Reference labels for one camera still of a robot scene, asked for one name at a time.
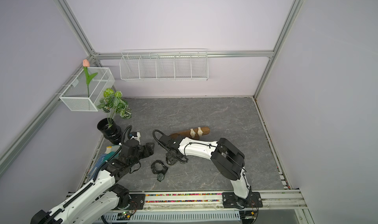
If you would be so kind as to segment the beige watch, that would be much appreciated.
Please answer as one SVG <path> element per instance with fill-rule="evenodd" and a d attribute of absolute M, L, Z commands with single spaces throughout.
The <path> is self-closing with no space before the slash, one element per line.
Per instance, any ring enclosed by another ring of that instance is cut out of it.
<path fill-rule="evenodd" d="M 196 137 L 196 132 L 194 131 L 193 128 L 190 129 L 190 135 L 192 138 Z"/>
<path fill-rule="evenodd" d="M 198 127 L 197 134 L 198 134 L 199 136 L 202 136 L 202 135 L 203 135 L 203 131 L 202 131 L 201 127 Z"/>

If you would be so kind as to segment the black watch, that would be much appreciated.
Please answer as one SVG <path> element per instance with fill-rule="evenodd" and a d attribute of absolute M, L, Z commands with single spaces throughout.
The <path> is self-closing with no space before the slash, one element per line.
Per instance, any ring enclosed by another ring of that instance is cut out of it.
<path fill-rule="evenodd" d="M 161 160 L 156 160 L 151 164 L 151 171 L 157 176 L 157 181 L 161 182 L 164 180 L 166 173 L 168 172 L 168 167 Z"/>

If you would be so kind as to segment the wooden watch stand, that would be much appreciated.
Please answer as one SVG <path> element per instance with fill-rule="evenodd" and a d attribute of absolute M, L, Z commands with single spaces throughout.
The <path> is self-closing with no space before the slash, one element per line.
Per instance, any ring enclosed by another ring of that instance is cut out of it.
<path fill-rule="evenodd" d="M 172 133 L 169 137 L 177 138 L 178 136 L 182 136 L 182 137 L 189 137 L 194 140 L 199 140 L 201 136 L 208 135 L 210 131 L 211 130 L 209 127 L 197 127 L 197 128 L 191 128 L 185 131 Z"/>

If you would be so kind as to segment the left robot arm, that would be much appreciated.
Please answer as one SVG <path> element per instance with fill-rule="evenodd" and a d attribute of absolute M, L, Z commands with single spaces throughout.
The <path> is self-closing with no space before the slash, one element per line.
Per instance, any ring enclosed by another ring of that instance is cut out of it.
<path fill-rule="evenodd" d="M 154 154 L 155 145 L 141 145 L 135 138 L 121 143 L 118 150 L 95 171 L 92 179 L 61 204 L 46 212 L 38 211 L 32 224 L 90 224 L 108 211 L 118 208 L 134 214 L 138 203 L 129 189 L 118 184 L 141 159 Z"/>

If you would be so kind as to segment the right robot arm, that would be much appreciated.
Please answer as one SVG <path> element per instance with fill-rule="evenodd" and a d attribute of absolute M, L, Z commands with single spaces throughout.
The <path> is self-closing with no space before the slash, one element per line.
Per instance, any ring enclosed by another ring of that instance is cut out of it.
<path fill-rule="evenodd" d="M 231 181 L 234 194 L 247 199 L 251 187 L 246 178 L 245 155 L 226 138 L 218 141 L 199 141 L 189 137 L 171 138 L 162 134 L 155 141 L 167 151 L 166 161 L 170 165 L 187 163 L 189 156 L 210 160 L 225 178 Z"/>

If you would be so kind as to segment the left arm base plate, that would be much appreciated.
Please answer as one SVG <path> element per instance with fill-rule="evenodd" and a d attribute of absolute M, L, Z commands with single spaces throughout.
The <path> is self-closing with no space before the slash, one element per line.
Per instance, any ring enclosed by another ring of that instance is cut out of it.
<path fill-rule="evenodd" d="M 117 209 L 119 210 L 142 210 L 145 204 L 145 194 L 135 193 L 124 195 L 120 198 Z"/>

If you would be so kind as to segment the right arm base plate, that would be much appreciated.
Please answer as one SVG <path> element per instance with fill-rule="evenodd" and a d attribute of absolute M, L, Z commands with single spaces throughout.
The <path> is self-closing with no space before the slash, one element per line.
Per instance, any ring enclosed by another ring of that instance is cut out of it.
<path fill-rule="evenodd" d="M 234 192 L 223 192 L 222 201 L 224 208 L 262 208 L 262 198 L 259 192 L 249 192 L 246 198 L 238 197 Z"/>

